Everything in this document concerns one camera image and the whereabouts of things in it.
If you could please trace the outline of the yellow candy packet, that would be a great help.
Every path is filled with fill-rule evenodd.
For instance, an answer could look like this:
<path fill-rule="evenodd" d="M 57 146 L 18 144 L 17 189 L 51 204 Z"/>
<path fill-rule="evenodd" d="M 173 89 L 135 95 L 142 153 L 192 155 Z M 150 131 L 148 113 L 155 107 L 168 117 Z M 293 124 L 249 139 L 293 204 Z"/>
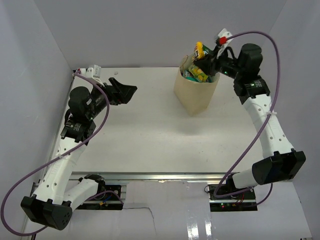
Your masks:
<path fill-rule="evenodd" d="M 193 61 L 197 61 L 202 59 L 204 56 L 205 56 L 205 53 L 203 50 L 203 43 L 201 41 L 198 41 L 195 44 L 192 59 Z"/>

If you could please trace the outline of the green yellow snack packet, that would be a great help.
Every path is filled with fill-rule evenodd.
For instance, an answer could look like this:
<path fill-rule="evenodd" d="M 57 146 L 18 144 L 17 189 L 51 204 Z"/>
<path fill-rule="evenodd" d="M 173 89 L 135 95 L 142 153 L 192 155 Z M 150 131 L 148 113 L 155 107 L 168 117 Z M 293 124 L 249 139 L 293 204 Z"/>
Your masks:
<path fill-rule="evenodd" d="M 208 50 L 209 49 L 205 45 L 203 45 L 204 55 L 207 55 L 209 53 Z M 191 56 L 191 60 L 192 60 L 192 64 L 189 66 L 188 71 L 192 73 L 192 75 L 197 79 L 197 82 L 212 83 L 213 81 L 211 80 L 211 77 L 204 74 L 201 69 L 199 69 L 197 66 L 194 65 L 193 54 Z"/>

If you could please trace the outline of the teal snack packet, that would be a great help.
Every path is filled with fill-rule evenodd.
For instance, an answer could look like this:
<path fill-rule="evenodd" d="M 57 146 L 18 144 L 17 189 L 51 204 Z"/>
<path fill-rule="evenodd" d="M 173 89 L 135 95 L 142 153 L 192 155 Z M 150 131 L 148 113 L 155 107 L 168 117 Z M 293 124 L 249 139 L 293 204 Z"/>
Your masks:
<path fill-rule="evenodd" d="M 182 76 L 189 81 L 198 82 L 198 80 L 188 70 L 185 70 Z"/>

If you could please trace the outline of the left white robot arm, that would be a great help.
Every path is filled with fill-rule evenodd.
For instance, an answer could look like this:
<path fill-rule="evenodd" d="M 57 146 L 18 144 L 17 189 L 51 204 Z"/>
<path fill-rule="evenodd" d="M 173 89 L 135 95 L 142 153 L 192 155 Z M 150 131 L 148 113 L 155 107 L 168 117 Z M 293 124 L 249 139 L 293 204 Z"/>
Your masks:
<path fill-rule="evenodd" d="M 61 231 L 70 222 L 73 211 L 83 202 L 99 200 L 108 191 L 104 178 L 97 174 L 80 178 L 79 183 L 70 190 L 66 187 L 89 143 L 88 139 L 95 131 L 95 117 L 111 105 L 127 104 L 138 89 L 113 77 L 109 78 L 109 82 L 92 90 L 78 86 L 69 93 L 68 110 L 57 150 L 58 159 L 48 167 L 33 195 L 25 196 L 20 204 L 32 222 Z"/>

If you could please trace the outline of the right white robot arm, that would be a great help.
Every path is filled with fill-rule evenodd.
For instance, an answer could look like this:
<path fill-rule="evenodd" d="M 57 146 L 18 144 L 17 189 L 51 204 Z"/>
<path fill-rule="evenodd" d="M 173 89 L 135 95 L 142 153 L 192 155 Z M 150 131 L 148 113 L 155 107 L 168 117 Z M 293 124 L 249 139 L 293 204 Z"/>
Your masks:
<path fill-rule="evenodd" d="M 234 173 L 229 170 L 215 188 L 216 198 L 238 199 L 256 186 L 292 180 L 306 161 L 287 139 L 277 114 L 275 99 L 265 80 L 259 75 L 262 49 L 253 43 L 244 44 L 238 57 L 228 56 L 232 49 L 216 47 L 194 64 L 205 74 L 224 74 L 233 79 L 233 89 L 249 114 L 257 131 L 253 141 L 260 141 L 263 159 L 251 168 Z"/>

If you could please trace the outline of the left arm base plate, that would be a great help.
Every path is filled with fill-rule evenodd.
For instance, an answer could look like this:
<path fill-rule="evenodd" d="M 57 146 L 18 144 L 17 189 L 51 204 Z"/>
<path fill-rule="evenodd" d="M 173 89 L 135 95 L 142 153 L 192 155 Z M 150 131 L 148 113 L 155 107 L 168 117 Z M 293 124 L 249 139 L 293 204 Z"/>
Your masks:
<path fill-rule="evenodd" d="M 106 185 L 107 191 L 115 192 L 123 202 L 126 198 L 126 189 L 125 185 Z M 92 200 L 86 201 L 80 205 L 77 210 L 101 210 L 101 211 L 111 211 L 116 210 L 120 211 L 123 209 L 122 203 L 113 193 L 104 193 L 101 196 L 95 197 Z"/>

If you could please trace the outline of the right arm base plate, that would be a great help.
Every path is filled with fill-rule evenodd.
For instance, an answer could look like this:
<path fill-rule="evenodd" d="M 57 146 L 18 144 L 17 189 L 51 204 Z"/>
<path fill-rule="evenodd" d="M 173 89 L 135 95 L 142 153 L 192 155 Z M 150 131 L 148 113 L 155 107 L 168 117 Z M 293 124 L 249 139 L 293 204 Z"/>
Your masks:
<path fill-rule="evenodd" d="M 208 194 L 210 211 L 212 213 L 255 212 L 258 210 L 254 190 L 224 198 L 217 198 L 214 196 L 216 187 L 216 184 L 208 184 L 203 189 L 204 192 Z"/>

